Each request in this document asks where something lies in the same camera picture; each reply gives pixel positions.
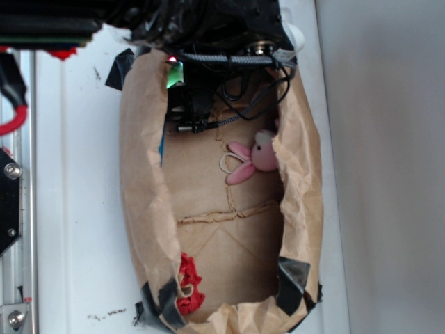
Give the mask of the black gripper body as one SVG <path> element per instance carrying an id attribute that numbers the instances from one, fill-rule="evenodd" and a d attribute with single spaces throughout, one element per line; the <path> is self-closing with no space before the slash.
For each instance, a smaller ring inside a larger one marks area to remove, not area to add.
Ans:
<path id="1" fill-rule="evenodd" d="M 210 90 L 176 84 L 168 89 L 166 120 L 176 124 L 178 132 L 200 133 L 216 128 L 210 121 L 214 94 Z"/>

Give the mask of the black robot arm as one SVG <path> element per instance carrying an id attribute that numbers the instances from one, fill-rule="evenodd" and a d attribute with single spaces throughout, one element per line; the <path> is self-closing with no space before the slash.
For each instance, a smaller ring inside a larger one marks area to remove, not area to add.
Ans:
<path id="1" fill-rule="evenodd" d="M 167 112 L 181 132 L 221 127 L 210 121 L 214 97 L 231 106 L 259 68 L 282 72 L 260 97 L 289 84 L 303 46 L 277 1 L 2 1 L 1 94 L 15 113 L 1 125 L 2 134 L 19 129 L 27 115 L 26 86 L 8 50 L 45 50 L 65 59 L 103 25 L 122 30 L 125 42 L 163 51 L 184 66 L 184 85 L 171 91 Z"/>

